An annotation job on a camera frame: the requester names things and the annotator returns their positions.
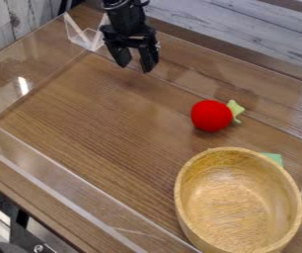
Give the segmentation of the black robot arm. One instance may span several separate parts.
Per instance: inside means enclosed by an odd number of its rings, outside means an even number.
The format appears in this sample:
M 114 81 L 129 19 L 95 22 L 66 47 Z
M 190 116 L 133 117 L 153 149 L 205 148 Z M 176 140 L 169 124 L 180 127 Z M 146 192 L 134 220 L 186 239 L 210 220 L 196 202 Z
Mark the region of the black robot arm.
M 116 63 L 126 67 L 132 61 L 130 49 L 136 48 L 144 73 L 150 72 L 158 63 L 156 30 L 148 24 L 144 10 L 149 3 L 150 0 L 102 0 L 110 24 L 100 27 Z

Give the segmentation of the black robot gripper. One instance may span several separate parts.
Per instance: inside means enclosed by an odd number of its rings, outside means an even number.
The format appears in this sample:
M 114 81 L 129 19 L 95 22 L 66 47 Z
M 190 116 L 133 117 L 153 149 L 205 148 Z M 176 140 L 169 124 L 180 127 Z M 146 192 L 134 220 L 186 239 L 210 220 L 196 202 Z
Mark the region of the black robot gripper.
M 158 63 L 156 30 L 148 24 L 144 8 L 148 3 L 104 3 L 109 24 L 100 27 L 104 42 L 116 63 L 125 67 L 132 61 L 129 47 L 137 48 L 144 73 Z

